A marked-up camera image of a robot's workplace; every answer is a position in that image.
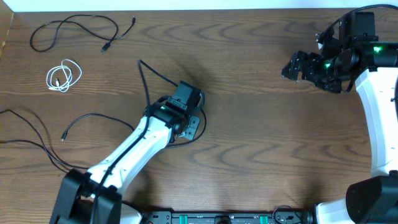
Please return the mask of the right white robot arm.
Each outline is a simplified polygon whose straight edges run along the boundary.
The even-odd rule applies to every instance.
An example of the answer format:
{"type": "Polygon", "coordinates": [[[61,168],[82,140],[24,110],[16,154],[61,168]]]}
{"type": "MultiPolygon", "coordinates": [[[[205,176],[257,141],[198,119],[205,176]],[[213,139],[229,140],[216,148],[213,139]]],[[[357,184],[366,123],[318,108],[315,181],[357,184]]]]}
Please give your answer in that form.
{"type": "Polygon", "coordinates": [[[282,69],[332,93],[354,86],[364,107],[371,143],[371,178],[348,187],[339,200],[322,202],[304,223],[397,223],[397,44],[359,42],[334,56],[298,51],[282,69]]]}

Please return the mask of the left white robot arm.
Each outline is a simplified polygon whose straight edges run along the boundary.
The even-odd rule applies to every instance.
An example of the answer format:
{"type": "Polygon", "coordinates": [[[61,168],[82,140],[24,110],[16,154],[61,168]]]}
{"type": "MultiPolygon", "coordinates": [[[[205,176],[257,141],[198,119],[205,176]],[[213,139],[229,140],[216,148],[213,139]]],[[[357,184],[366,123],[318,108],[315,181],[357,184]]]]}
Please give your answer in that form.
{"type": "Polygon", "coordinates": [[[185,105],[154,103],[133,133],[107,158],[85,173],[69,171],[62,180],[51,223],[140,223],[143,214],[122,197],[130,183],[175,137],[193,140],[200,124],[197,112],[185,105]]]}

